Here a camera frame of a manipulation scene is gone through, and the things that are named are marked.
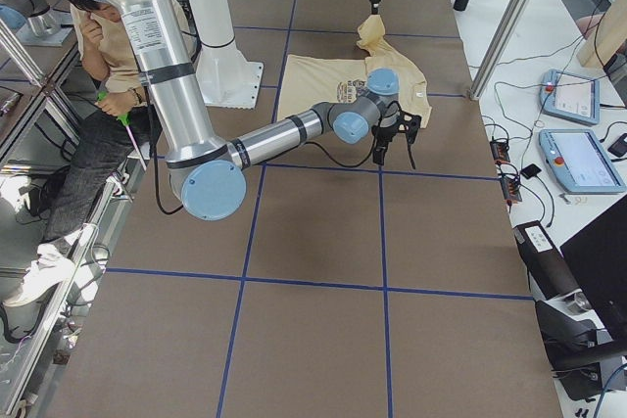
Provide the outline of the green handled tool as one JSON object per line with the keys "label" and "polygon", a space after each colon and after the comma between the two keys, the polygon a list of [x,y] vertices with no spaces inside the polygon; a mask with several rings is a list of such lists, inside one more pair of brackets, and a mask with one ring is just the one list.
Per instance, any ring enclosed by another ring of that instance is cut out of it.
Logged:
{"label": "green handled tool", "polygon": [[[133,88],[130,88],[127,90],[126,93],[132,97],[132,100],[134,100],[133,101],[134,105],[140,104],[141,96],[138,94],[138,92],[136,92],[136,90],[134,90]],[[108,95],[108,92],[105,92],[105,91],[98,92],[96,105],[98,105],[99,108],[101,108],[100,107],[101,102],[107,98],[107,95]],[[151,133],[148,132],[148,134],[146,135],[142,134],[141,136],[137,134],[136,136],[133,129],[131,128],[131,121],[130,121],[129,113],[130,112],[121,114],[118,116],[109,116],[109,118],[115,118],[115,120],[118,121],[121,124],[121,126],[124,128],[128,136],[128,139],[133,147],[133,152],[131,153],[131,156],[134,159],[135,158],[139,159],[142,168],[146,170],[147,169],[146,162],[150,160],[150,157],[151,157],[150,156]]]}

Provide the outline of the upper blue teach pendant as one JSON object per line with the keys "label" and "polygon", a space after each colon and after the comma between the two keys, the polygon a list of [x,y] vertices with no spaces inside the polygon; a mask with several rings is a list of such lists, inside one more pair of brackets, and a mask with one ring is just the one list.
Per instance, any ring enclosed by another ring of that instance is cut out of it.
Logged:
{"label": "upper blue teach pendant", "polygon": [[544,114],[586,125],[600,122],[600,84],[596,78],[548,70],[542,78],[539,93]]}

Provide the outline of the brown cardboard roll box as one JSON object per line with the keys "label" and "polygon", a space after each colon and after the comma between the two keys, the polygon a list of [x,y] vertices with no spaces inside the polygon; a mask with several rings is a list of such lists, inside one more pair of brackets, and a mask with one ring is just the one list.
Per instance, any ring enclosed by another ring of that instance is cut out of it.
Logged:
{"label": "brown cardboard roll box", "polygon": [[546,299],[579,289],[562,254],[539,221],[514,226],[513,235],[522,261]]}

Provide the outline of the black monitor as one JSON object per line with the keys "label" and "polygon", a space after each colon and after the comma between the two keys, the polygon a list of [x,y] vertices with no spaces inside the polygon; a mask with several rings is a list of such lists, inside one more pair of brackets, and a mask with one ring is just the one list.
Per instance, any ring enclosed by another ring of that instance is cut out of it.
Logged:
{"label": "black monitor", "polygon": [[614,339],[626,337],[626,199],[621,198],[561,246],[592,309]]}

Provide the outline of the lower blue teach pendant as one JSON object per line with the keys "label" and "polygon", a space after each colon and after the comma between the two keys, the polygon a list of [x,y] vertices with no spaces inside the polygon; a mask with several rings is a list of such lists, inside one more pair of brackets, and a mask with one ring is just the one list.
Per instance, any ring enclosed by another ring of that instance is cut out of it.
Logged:
{"label": "lower blue teach pendant", "polygon": [[592,130],[543,129],[539,145],[559,185],[569,194],[620,194],[626,184]]}

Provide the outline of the blue teach pendant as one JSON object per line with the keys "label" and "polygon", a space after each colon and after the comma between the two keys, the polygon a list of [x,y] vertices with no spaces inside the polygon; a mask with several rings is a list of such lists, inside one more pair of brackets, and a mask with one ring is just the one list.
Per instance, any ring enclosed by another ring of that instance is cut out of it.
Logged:
{"label": "blue teach pendant", "polygon": [[596,78],[548,70],[542,78],[539,93],[544,114],[586,125],[600,122],[600,84]]}
{"label": "blue teach pendant", "polygon": [[592,130],[543,129],[539,145],[559,185],[569,194],[620,194],[626,184]]}

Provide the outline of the aluminium frame post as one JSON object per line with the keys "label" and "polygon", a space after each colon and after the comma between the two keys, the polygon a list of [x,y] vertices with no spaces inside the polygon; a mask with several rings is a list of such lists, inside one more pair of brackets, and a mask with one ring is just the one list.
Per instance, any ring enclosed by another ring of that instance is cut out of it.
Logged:
{"label": "aluminium frame post", "polygon": [[478,101],[483,94],[529,1],[509,0],[479,70],[468,90],[470,100]]}

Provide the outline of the beige printed t-shirt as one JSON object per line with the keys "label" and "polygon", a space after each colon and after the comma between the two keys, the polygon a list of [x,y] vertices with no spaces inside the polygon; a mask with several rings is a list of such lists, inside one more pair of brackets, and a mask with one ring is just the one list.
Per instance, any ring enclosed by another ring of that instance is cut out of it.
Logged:
{"label": "beige printed t-shirt", "polygon": [[409,58],[385,39],[379,15],[369,16],[359,27],[357,46],[368,53],[363,60],[318,59],[290,54],[283,74],[276,118],[301,113],[316,103],[352,103],[365,89],[368,75],[381,68],[399,78],[403,111],[421,117],[425,128],[432,108],[427,100],[427,80]]}

